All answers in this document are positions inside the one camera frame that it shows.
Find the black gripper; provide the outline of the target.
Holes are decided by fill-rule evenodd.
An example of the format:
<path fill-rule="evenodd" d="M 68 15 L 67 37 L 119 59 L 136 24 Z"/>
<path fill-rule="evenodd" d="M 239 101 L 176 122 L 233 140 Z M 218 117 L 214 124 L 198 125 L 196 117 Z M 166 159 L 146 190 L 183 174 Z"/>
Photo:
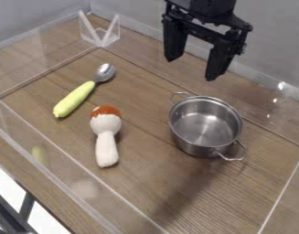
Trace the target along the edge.
<path fill-rule="evenodd" d="M 243 53 L 253 25 L 235 13 L 237 0 L 164 0 L 164 57 L 168 62 L 184 52 L 187 37 L 213 45 L 206 79 L 215 80 L 229 69 L 235 55 Z"/>

